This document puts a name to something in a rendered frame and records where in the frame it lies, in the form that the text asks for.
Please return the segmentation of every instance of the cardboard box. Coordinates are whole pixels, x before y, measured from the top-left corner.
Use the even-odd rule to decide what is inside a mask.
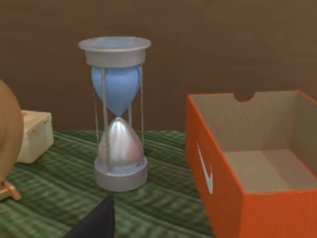
[[[186,157],[217,238],[317,238],[317,103],[189,95]]]
[[[50,113],[22,111],[24,135],[17,162],[31,164],[53,145]]]

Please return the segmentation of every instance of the brown wall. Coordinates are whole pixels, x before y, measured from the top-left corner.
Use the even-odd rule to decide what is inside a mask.
[[[77,43],[145,37],[145,128],[183,129],[188,93],[317,97],[316,9],[315,0],[1,0],[0,78],[22,108],[52,112],[55,128],[94,128]]]

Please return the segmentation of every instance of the table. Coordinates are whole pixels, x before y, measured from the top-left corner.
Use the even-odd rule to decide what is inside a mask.
[[[184,133],[148,131],[147,183],[110,193],[94,181],[96,132],[54,132],[54,145],[36,163],[17,164],[8,180],[22,194],[0,202],[1,238],[61,238],[107,195],[115,198],[116,238],[212,238],[184,158]]]

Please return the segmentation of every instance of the wooden foot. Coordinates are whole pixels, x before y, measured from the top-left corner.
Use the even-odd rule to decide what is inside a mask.
[[[4,181],[0,183],[0,201],[8,197],[12,197],[16,201],[22,198],[20,193],[12,184],[10,184],[8,181]]]

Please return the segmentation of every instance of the box lid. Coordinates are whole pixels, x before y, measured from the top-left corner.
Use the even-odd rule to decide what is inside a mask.
[[[22,110],[22,114],[24,119],[24,140],[28,139],[30,134],[35,133],[39,128],[42,128],[46,123],[50,123],[52,121],[51,113]]]

